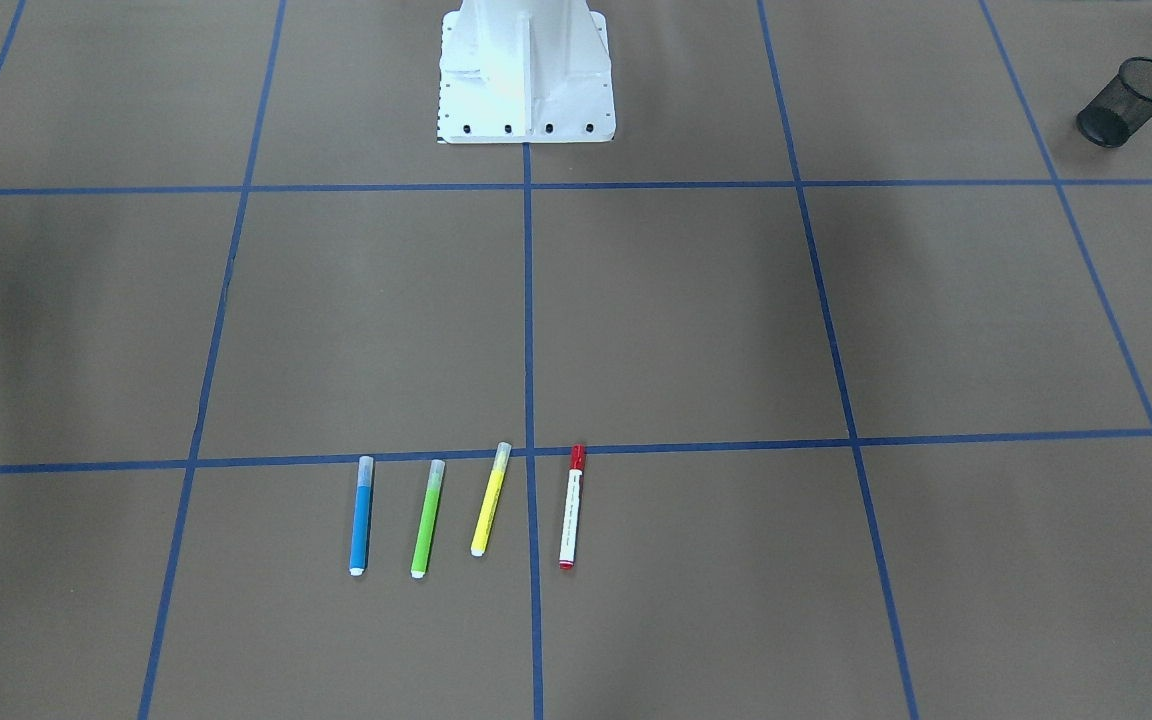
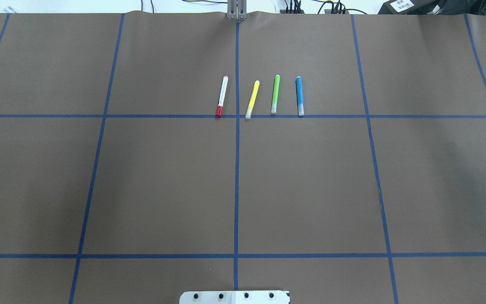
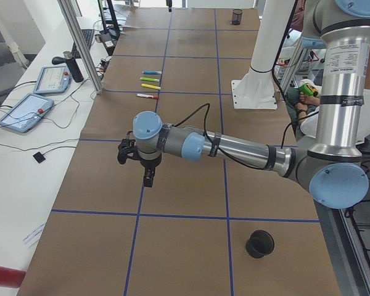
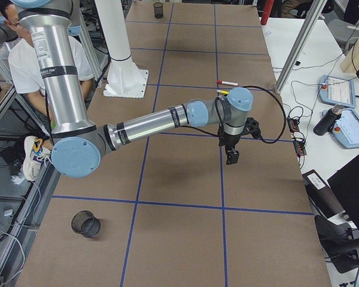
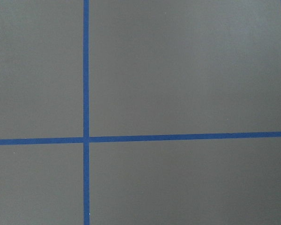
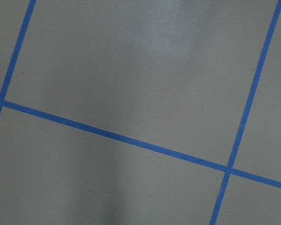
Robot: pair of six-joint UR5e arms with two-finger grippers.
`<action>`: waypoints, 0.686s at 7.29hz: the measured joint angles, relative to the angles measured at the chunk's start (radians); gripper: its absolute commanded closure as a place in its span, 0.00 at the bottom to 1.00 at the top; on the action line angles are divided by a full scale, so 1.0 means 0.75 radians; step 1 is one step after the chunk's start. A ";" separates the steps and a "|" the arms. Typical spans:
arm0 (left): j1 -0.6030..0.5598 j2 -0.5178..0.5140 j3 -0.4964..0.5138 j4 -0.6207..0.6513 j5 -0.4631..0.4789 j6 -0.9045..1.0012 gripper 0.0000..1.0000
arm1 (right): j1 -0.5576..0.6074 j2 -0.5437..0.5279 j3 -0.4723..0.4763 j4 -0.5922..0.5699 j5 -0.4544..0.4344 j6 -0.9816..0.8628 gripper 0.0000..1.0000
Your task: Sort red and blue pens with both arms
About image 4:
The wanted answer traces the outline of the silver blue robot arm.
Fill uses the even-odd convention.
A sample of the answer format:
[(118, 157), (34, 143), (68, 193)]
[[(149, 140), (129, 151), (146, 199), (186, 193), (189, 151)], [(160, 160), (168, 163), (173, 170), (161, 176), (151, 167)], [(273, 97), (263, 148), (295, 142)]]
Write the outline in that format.
[(78, 24), (75, 1), (16, 1), (20, 24), (30, 33), (43, 78), (55, 127), (51, 160), (62, 174), (82, 178), (94, 172), (102, 157), (123, 145), (181, 126), (203, 127), (218, 124), (220, 146), (227, 163), (235, 164), (235, 146), (242, 135), (257, 138), (256, 120), (248, 116), (252, 93), (233, 88), (226, 97), (204, 101), (194, 99), (162, 111), (115, 125), (97, 127), (87, 117), (78, 72), (68, 39), (68, 28)]

